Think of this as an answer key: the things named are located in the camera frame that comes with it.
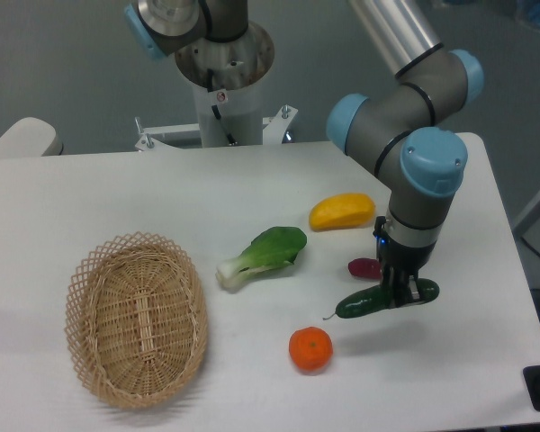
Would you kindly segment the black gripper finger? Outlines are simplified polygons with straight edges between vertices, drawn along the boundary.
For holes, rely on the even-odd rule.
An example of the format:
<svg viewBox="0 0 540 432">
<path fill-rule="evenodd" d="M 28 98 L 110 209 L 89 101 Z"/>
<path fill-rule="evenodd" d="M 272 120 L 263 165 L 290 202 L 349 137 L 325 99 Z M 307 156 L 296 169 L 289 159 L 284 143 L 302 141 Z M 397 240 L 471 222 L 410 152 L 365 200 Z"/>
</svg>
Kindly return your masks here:
<svg viewBox="0 0 540 432">
<path fill-rule="evenodd" d="M 385 302 L 393 301 L 392 274 L 393 270 L 391 267 L 385 267 L 382 270 L 380 286 L 382 290 L 382 297 Z"/>
<path fill-rule="evenodd" d="M 395 305 L 397 308 L 411 306 L 421 301 L 418 288 L 418 279 L 408 275 L 398 281 L 395 292 Z"/>
</svg>

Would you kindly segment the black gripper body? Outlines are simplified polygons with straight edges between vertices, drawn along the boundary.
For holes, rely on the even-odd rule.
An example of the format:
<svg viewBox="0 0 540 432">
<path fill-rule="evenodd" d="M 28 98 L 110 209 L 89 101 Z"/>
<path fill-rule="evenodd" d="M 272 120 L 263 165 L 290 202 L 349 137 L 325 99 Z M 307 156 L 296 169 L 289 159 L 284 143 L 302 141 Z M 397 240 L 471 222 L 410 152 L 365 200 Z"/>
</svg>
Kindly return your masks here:
<svg viewBox="0 0 540 432">
<path fill-rule="evenodd" d="M 437 243 L 437 228 L 411 228 L 392 215 L 375 219 L 373 235 L 382 270 L 385 267 L 393 270 L 392 286 L 408 275 L 419 279 L 419 270 L 428 262 Z"/>
</svg>

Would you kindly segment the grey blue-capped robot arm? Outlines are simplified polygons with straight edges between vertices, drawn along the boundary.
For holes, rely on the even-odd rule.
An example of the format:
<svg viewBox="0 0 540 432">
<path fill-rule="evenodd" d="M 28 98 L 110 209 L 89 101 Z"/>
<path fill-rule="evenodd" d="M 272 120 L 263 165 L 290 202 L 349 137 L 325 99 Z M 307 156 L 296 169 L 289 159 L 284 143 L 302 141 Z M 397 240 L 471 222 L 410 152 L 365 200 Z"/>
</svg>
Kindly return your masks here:
<svg viewBox="0 0 540 432">
<path fill-rule="evenodd" d="M 356 16 L 398 81 L 380 101 L 342 98 L 327 121 L 328 138 L 391 192 L 376 218 L 377 285 L 336 307 L 353 319 L 432 302 L 435 282 L 419 277 L 464 178 L 468 153 L 439 123 L 482 91 L 480 62 L 446 50 L 413 1 L 354 1 Z M 269 71 L 274 47 L 248 17 L 244 1 L 135 1 L 124 11 L 140 46 L 154 59 L 174 56 L 199 89 L 199 128 L 206 147 L 258 144 L 266 127 L 259 109 L 238 99 Z"/>
</svg>

